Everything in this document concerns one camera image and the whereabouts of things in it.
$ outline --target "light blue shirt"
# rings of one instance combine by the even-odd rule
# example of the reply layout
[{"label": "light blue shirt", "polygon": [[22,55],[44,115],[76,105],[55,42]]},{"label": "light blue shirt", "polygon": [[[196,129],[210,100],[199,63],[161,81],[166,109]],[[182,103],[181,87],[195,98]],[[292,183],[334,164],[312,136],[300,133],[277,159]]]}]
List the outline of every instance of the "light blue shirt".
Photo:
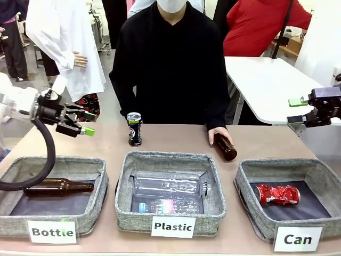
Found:
[{"label": "light blue shirt", "polygon": [[[136,0],[128,12],[128,18],[148,8],[155,0]],[[191,5],[200,12],[204,12],[204,0],[188,0]]]}]

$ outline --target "black can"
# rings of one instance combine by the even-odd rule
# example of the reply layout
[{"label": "black can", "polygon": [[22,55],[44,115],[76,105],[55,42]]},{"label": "black can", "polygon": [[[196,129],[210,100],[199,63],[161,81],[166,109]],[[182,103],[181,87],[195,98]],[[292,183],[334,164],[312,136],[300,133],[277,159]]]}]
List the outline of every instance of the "black can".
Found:
[{"label": "black can", "polygon": [[141,138],[141,114],[132,112],[127,115],[127,122],[129,126],[129,145],[138,147],[142,144]]}]

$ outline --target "soda can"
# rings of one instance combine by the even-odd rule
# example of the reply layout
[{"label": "soda can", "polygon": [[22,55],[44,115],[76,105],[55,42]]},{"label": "soda can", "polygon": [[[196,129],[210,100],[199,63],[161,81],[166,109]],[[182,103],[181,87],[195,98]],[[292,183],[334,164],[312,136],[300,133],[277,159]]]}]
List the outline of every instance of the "soda can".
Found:
[{"label": "soda can", "polygon": [[127,123],[129,126],[129,145],[132,147],[138,147],[142,144],[141,138],[141,114],[131,112],[127,115]]},{"label": "soda can", "polygon": [[254,192],[260,204],[272,202],[274,204],[295,205],[301,200],[299,190],[289,185],[282,187],[258,185]]}]

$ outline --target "brown glass bottle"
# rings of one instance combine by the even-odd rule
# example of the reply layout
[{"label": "brown glass bottle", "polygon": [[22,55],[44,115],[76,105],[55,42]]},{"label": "brown glass bottle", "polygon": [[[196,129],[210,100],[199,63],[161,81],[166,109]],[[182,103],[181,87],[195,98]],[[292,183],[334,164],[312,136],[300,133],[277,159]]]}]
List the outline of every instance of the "brown glass bottle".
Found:
[{"label": "brown glass bottle", "polygon": [[68,179],[45,179],[33,187],[24,189],[24,193],[29,197],[68,196],[93,190],[94,185],[91,183],[74,182]]},{"label": "brown glass bottle", "polygon": [[236,149],[222,135],[214,135],[214,144],[221,151],[226,161],[232,161],[237,157]]}]

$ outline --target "red shirt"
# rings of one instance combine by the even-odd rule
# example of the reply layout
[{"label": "red shirt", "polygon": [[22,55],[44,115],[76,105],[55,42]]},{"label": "red shirt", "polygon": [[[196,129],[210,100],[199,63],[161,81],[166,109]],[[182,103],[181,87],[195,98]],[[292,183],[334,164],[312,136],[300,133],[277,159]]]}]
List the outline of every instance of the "red shirt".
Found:
[{"label": "red shirt", "polygon": [[[239,0],[227,15],[225,56],[259,57],[281,30],[290,0]],[[294,0],[288,26],[308,29],[312,15]]]}]

